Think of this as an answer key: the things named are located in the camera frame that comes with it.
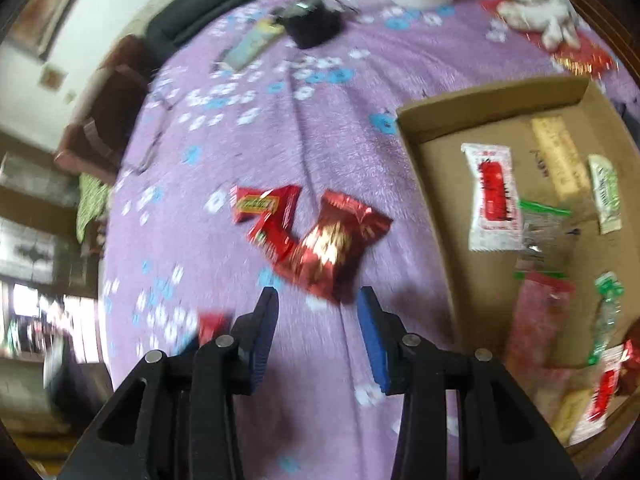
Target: brown leather armchair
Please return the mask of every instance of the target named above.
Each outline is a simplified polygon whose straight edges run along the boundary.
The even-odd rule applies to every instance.
[[[116,181],[158,62],[142,38],[122,38],[94,72],[66,126],[55,161],[72,174]]]

